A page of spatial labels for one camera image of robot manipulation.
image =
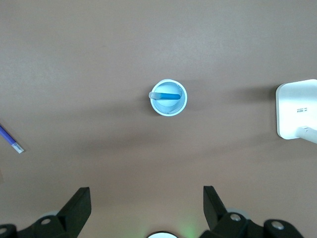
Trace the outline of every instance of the pen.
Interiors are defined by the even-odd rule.
[[[8,132],[0,125],[0,135],[19,153],[21,154],[24,150],[22,147],[9,135]]]

